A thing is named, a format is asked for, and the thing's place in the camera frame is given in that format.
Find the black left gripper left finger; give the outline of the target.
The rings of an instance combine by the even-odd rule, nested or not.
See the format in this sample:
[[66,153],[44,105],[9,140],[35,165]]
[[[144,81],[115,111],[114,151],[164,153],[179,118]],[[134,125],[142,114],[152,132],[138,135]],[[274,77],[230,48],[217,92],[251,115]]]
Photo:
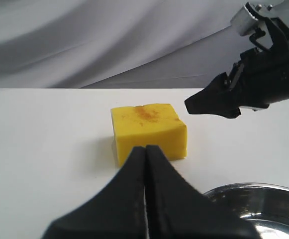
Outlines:
[[132,149],[114,178],[92,199],[54,220],[44,239],[144,239],[146,150]]

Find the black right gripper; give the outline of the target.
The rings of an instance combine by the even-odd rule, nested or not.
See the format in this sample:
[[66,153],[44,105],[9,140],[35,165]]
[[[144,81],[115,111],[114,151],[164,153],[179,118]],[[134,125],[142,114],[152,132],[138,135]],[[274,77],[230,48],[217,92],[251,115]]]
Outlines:
[[260,17],[249,40],[254,48],[241,53],[229,78],[221,73],[185,100],[189,114],[235,119],[240,107],[266,109],[289,99],[289,28],[278,17]]

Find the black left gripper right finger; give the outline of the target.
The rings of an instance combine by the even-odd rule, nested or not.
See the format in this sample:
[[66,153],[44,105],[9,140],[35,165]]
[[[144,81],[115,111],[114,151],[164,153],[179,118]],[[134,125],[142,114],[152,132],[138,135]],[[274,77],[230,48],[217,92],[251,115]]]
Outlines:
[[158,146],[146,147],[145,199],[151,239],[258,239],[248,221],[191,186]]

